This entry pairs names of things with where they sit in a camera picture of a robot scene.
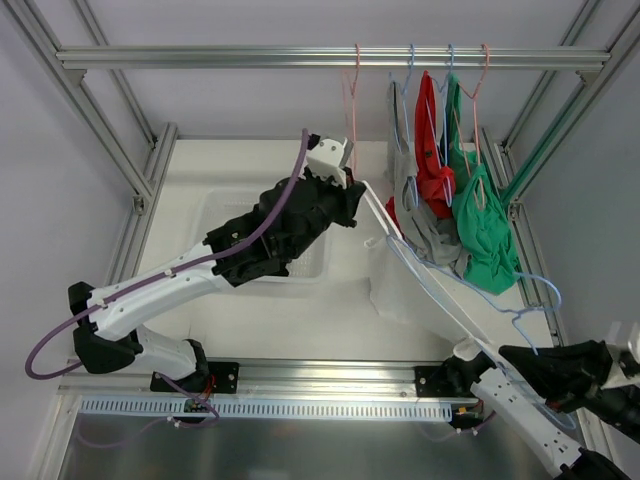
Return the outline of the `white tank top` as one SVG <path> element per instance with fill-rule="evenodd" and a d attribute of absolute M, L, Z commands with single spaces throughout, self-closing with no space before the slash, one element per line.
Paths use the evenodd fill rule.
<path fill-rule="evenodd" d="M 519 307 L 513 298 L 477 292 L 449 269 L 421 262 L 370 184 L 365 185 L 363 205 L 379 226 L 364 242 L 369 299 L 386 324 L 411 327 L 420 335 L 413 347 L 405 348 L 408 365 L 437 367 L 457 346 L 526 344 L 512 323 Z"/>

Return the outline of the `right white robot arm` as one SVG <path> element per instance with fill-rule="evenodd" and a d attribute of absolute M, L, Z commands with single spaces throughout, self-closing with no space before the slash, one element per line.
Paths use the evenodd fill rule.
<path fill-rule="evenodd" d="M 487 404 L 536 454 L 555 479 L 623 479 L 601 453 L 563 433 L 524 397 L 531 390 L 552 411 L 585 409 L 627 438 L 639 439 L 639 361 L 628 349 L 587 341 L 555 348 L 495 346 L 469 338 L 446 363 L 446 382 L 456 395 Z"/>

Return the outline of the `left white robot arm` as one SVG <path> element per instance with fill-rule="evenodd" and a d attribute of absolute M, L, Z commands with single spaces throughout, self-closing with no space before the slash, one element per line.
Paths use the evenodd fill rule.
<path fill-rule="evenodd" d="M 73 332 L 85 370 L 103 375 L 134 366 L 152 373 L 154 391 L 205 390 L 211 371 L 202 344 L 175 340 L 146 327 L 152 318 L 196 298 L 261 277 L 286 277 L 297 260 L 333 224 L 353 228 L 363 183 L 345 187 L 306 171 L 260 194 L 247 213 L 209 231 L 177 259 L 104 288 L 84 282 L 68 290 L 74 313 L 89 309 Z"/>

